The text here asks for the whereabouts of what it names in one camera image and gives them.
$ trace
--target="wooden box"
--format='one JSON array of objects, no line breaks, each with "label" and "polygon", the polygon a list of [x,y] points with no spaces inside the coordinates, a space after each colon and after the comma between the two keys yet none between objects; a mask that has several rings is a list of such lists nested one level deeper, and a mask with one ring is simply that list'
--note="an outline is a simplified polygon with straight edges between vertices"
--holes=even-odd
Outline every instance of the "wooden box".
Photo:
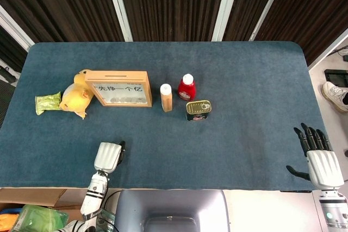
[{"label": "wooden box", "polygon": [[85,81],[104,106],[152,106],[146,71],[87,71]]}]

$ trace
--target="sneaker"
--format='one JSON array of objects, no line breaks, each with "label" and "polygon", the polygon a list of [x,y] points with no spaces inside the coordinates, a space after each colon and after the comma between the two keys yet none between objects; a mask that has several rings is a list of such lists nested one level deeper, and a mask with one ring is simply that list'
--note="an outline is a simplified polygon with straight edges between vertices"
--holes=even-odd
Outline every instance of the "sneaker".
[{"label": "sneaker", "polygon": [[343,89],[335,86],[334,84],[327,81],[321,87],[322,95],[330,101],[335,108],[340,112],[348,112],[348,105],[343,103],[344,96],[348,93],[348,91],[344,91]]}]

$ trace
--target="orange object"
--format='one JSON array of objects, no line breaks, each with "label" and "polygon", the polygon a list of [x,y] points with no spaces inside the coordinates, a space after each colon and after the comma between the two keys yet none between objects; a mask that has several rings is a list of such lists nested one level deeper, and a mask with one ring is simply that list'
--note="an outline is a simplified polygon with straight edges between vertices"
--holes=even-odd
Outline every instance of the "orange object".
[{"label": "orange object", "polygon": [[18,216],[19,214],[0,214],[0,231],[10,230]]},{"label": "orange object", "polygon": [[171,111],[173,109],[172,88],[169,84],[163,84],[160,87],[160,92],[164,112]]}]

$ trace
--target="tin can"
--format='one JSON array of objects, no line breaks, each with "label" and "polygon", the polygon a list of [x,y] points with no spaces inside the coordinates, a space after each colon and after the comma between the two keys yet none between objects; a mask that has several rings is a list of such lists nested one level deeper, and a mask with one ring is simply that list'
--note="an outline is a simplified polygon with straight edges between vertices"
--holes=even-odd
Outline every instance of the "tin can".
[{"label": "tin can", "polygon": [[188,121],[205,120],[212,111],[212,105],[208,100],[194,101],[186,104],[186,119]]}]

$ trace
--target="green snack package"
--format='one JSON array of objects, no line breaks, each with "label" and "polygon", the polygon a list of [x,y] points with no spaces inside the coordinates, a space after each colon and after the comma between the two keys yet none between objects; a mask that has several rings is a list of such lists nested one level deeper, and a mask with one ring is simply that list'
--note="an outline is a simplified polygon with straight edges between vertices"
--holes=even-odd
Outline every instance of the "green snack package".
[{"label": "green snack package", "polygon": [[60,110],[61,102],[60,92],[54,95],[35,96],[35,111],[37,115],[42,114],[45,110]]},{"label": "green snack package", "polygon": [[14,224],[15,232],[52,232],[66,226],[67,213],[43,208],[35,205],[25,205]]}]

